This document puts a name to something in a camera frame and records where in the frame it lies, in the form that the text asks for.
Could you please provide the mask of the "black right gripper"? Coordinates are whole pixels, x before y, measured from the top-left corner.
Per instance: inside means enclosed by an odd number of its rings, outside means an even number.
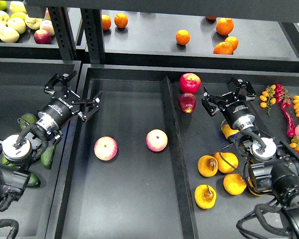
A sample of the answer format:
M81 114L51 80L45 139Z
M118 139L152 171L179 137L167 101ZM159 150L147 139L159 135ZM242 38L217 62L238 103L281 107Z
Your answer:
M255 116L246 103L256 98L256 92L251 83L232 75L226 86L229 93L222 96L211 95L207 87L203 87L204 94L201 103L207 113L213 117L221 112L232 129L254 127Z

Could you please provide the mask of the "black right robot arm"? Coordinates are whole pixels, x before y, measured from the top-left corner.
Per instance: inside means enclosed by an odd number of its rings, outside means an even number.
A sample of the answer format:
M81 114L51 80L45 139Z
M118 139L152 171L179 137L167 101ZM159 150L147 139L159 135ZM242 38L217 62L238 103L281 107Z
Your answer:
M276 236L299 239L299 154L286 142L276 143L255 124L255 114L248 105L256 92L251 83L232 76L227 83L229 92L212 95L204 89L202 105L210 116L221 112L229 127L238 130L231 143L246 158L248 168L242 178L257 195L274 198L257 204L253 211L239 220L236 228L247 239L262 235L243 228L243 223L256 218L263 229Z

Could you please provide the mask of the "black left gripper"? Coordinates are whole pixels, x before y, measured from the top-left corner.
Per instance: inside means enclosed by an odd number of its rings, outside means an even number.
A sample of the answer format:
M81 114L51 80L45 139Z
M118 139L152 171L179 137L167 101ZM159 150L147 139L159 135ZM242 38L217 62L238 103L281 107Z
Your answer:
M53 96L37 112L39 126L44 129L62 129L74 116L78 116L82 122L86 122L99 110L102 91L90 99L83 99L68 90L68 83L76 75L76 70L71 74L56 73L44 85L44 92ZM57 84L61 84L63 92L55 92L54 86Z

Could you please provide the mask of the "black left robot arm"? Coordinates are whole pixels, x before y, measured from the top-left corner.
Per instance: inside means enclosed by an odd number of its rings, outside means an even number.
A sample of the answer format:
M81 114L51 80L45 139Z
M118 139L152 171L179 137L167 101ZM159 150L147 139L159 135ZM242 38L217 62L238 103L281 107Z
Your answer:
M0 140L0 212L22 197L30 181L30 166L47 148L60 142L61 129L74 116L86 122L99 110L102 91L85 99L68 89L68 83L76 74L76 71L69 75L55 74L44 85L44 92L50 94L51 99L38 110L38 121L29 123L19 118L24 129Z

